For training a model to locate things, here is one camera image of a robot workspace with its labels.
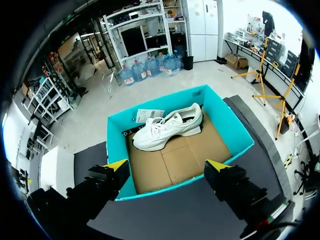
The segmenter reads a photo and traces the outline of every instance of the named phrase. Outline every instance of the white sneaker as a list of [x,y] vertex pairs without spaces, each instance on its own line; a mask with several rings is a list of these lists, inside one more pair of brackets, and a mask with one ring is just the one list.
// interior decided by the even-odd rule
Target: white sneaker
[[133,137],[133,145],[143,151],[157,151],[165,147],[174,135],[184,137],[201,133],[203,114],[197,103],[175,110],[165,118],[148,118],[145,126]]

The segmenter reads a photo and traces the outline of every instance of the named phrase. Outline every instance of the paper tag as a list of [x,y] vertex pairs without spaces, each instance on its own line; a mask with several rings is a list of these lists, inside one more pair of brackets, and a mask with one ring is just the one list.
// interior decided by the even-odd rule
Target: paper tag
[[165,114],[165,110],[159,109],[138,109],[136,114],[135,123],[144,124],[148,118],[162,118]]
[[124,80],[124,83],[125,83],[125,84],[132,84],[134,81],[135,81],[134,78],[133,78],[133,77],[130,77],[130,78],[128,78],[128,79],[125,79],[125,80]]
[[169,75],[172,74],[172,70],[171,70],[171,69],[166,69],[165,72],[166,72],[167,74],[169,74]]

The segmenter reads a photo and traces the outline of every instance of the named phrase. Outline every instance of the white refrigerator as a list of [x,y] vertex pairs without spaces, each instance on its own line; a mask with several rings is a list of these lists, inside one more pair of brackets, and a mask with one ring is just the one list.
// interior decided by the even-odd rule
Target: white refrigerator
[[194,62],[217,59],[218,7],[215,0],[182,0]]

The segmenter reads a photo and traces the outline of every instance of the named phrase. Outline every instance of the black cable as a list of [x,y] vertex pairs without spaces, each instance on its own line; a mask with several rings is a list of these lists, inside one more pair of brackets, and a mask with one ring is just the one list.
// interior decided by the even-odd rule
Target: black cable
[[270,231],[273,231],[273,230],[278,230],[280,228],[284,228],[284,227],[287,227],[287,226],[291,226],[291,227],[297,227],[299,224],[296,223],[296,222],[280,222],[280,223],[277,223],[277,224],[269,224],[269,225],[264,225],[262,226],[261,228],[259,228],[257,230],[257,233],[259,235],[263,235],[263,234],[266,234]]

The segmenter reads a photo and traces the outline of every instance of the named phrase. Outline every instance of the teal box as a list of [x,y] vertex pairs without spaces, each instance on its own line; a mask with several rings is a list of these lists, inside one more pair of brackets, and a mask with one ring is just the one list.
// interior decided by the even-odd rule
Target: teal box
[[[128,159],[130,162],[126,137],[122,132],[142,125],[141,123],[136,123],[138,109],[165,110],[164,116],[166,116],[174,110],[190,107],[193,103],[198,103],[200,106],[203,105],[204,111],[228,147],[232,157],[225,161],[224,164],[230,164],[255,144],[244,125],[229,106],[208,85],[202,85],[147,101],[108,117],[106,141],[108,163],[112,164],[123,159]],[[204,175],[202,174],[164,189],[137,194],[131,173],[131,176],[120,190],[117,200],[131,200],[160,194],[190,184],[203,177]]]

